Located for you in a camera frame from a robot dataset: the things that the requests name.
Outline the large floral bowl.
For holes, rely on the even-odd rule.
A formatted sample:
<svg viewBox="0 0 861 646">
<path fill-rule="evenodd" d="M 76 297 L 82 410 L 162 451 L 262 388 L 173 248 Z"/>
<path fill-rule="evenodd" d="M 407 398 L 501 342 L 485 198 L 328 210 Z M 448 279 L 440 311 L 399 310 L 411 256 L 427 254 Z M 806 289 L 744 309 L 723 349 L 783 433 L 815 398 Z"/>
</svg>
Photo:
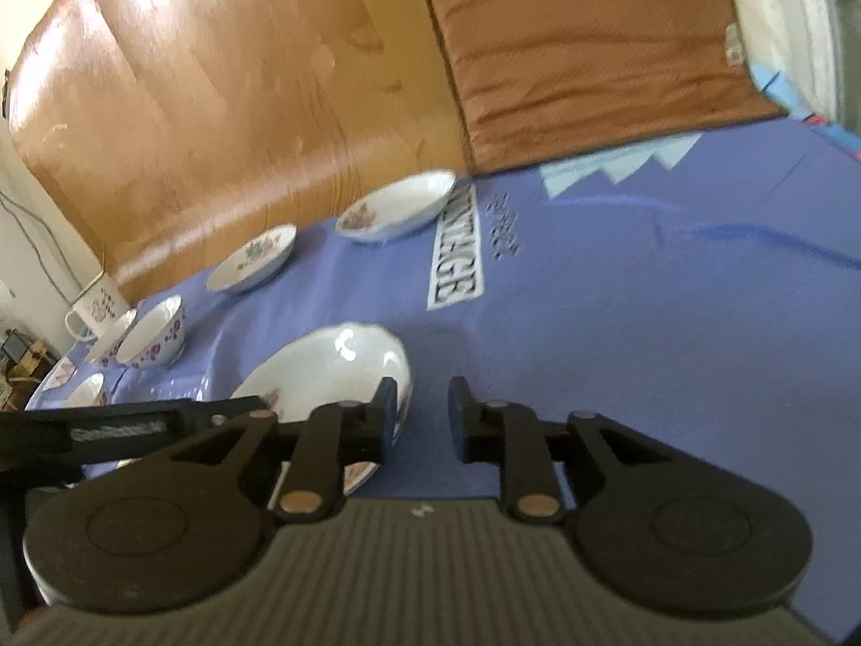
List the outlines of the large floral bowl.
<svg viewBox="0 0 861 646">
<path fill-rule="evenodd" d="M 105 389 L 105 376 L 98 372 L 79 383 L 68 397 L 64 399 L 64 409 L 88 409 L 102 407 L 107 403 L 108 392 Z"/>
</svg>

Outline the floral saucer plate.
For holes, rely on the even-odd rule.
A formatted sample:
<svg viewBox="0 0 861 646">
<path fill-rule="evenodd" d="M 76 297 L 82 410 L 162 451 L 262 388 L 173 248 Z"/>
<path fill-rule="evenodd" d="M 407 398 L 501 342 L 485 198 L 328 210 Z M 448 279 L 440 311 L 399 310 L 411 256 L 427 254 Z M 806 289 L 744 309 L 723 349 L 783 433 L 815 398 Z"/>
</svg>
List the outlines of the floral saucer plate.
<svg viewBox="0 0 861 646">
<path fill-rule="evenodd" d="M 413 376 L 403 343 L 377 324 L 343 322 L 286 344 L 232 392 L 260 398 L 281 423 L 303 422 L 322 404 L 366 403 L 381 379 L 397 382 L 397 424 L 407 418 Z"/>
<path fill-rule="evenodd" d="M 242 293 L 273 277 L 291 256 L 298 229 L 278 224 L 246 241 L 213 270 L 206 280 L 210 293 Z"/>
</svg>

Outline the small white saucer plate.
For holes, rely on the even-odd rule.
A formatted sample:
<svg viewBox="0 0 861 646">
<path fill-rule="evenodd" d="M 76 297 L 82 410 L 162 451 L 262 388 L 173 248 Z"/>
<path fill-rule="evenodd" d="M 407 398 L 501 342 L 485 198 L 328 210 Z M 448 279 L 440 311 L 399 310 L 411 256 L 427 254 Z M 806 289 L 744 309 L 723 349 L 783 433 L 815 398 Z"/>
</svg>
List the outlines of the small white saucer plate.
<svg viewBox="0 0 861 646">
<path fill-rule="evenodd" d="M 457 173 L 445 169 L 408 175 L 346 208 L 337 219 L 336 232 L 357 243 L 404 238 L 438 217 L 455 185 Z"/>
</svg>

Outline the white enamel mug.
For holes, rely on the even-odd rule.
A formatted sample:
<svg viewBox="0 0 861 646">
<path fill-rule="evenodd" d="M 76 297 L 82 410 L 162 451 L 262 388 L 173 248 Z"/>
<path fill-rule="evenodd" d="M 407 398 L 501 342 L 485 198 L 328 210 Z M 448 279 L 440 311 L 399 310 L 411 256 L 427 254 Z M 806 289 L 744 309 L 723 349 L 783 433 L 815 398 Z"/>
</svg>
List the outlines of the white enamel mug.
<svg viewBox="0 0 861 646">
<path fill-rule="evenodd" d="M 129 309 L 114 278 L 102 271 L 74 299 L 64 315 L 64 327 L 76 341 L 98 340 Z"/>
</svg>

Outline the blue patterned tablecloth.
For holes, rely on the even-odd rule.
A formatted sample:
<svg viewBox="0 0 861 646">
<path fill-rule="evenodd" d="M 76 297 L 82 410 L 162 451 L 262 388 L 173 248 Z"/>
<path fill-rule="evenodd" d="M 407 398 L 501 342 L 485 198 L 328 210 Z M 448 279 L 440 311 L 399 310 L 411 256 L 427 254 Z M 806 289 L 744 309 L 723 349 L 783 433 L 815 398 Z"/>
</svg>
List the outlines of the blue patterned tablecloth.
<svg viewBox="0 0 861 646">
<path fill-rule="evenodd" d="M 304 533 L 207 607 L 130 623 L 54 608 L 20 643 L 804 644 L 858 624 L 859 166 L 816 129 L 711 131 L 617 177 L 502 173 L 401 241 L 322 222 L 254 292 L 193 276 L 178 294 L 184 356 L 115 376 L 118 399 L 226 397 L 305 334 L 370 322 L 413 372 L 397 458 L 350 502 L 352 532 Z M 791 500 L 813 531 L 791 609 L 652 615 L 552 535 L 502 535 L 495 471 L 455 458 L 455 376 L 544 418 L 595 411 Z"/>
</svg>

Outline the wooden headboard panel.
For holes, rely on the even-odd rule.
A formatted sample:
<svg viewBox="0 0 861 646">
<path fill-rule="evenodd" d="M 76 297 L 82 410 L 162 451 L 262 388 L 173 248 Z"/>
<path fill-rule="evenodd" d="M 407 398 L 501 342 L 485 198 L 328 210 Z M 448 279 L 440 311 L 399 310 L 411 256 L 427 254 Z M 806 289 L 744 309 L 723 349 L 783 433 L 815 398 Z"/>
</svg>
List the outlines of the wooden headboard panel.
<svg viewBox="0 0 861 646">
<path fill-rule="evenodd" d="M 125 296 L 469 165 L 426 0 L 54 0 L 13 148 Z"/>
</svg>

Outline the brown cushion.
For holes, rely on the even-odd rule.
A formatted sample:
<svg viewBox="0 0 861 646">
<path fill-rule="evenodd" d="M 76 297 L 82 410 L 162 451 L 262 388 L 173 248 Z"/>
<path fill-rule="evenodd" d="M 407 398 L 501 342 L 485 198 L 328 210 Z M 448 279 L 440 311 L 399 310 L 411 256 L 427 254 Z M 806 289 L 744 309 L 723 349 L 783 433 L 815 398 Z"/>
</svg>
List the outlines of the brown cushion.
<svg viewBox="0 0 861 646">
<path fill-rule="evenodd" d="M 732 0 L 428 0 L 473 171 L 782 117 Z"/>
</svg>

